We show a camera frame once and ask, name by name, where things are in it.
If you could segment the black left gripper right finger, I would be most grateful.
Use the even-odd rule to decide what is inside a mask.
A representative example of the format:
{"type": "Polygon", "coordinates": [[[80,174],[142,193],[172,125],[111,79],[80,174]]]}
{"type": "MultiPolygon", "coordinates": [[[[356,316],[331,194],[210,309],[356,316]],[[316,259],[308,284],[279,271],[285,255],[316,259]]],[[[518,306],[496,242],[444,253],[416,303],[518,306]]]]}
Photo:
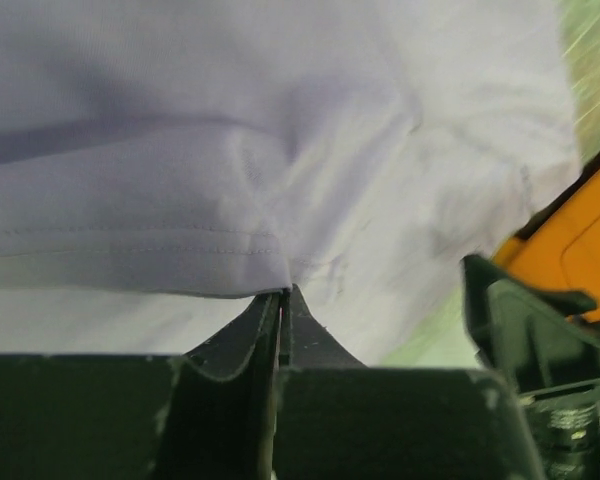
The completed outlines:
{"type": "Polygon", "coordinates": [[[278,478],[544,478],[524,415],[500,377],[367,367],[312,317],[300,290],[287,301],[278,478]]]}

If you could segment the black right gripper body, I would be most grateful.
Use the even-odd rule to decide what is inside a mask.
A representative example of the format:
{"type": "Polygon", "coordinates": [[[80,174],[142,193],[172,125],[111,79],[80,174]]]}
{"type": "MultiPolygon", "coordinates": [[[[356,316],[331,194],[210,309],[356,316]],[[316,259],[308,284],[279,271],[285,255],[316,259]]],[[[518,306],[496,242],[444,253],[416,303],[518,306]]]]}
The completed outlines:
{"type": "Polygon", "coordinates": [[[549,479],[600,479],[600,322],[582,291],[546,291],[490,260],[462,260],[464,317],[480,362],[516,394],[549,479]]]}

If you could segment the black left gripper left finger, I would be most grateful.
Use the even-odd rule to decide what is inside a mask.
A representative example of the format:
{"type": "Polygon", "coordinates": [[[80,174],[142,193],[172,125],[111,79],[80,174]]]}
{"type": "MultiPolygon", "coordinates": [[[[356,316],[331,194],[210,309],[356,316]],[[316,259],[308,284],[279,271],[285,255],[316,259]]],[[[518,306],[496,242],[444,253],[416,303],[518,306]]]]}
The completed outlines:
{"type": "Polygon", "coordinates": [[[185,355],[0,354],[0,479],[267,479],[281,296],[185,355]]]}

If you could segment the purple t shirt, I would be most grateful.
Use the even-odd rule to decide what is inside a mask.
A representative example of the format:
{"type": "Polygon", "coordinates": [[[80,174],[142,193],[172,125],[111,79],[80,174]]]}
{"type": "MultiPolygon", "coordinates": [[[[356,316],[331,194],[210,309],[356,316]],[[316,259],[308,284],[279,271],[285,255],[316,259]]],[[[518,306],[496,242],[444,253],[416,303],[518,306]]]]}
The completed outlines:
{"type": "Polygon", "coordinates": [[[365,362],[578,176],[554,1],[0,1],[0,352],[298,285],[365,362]]]}

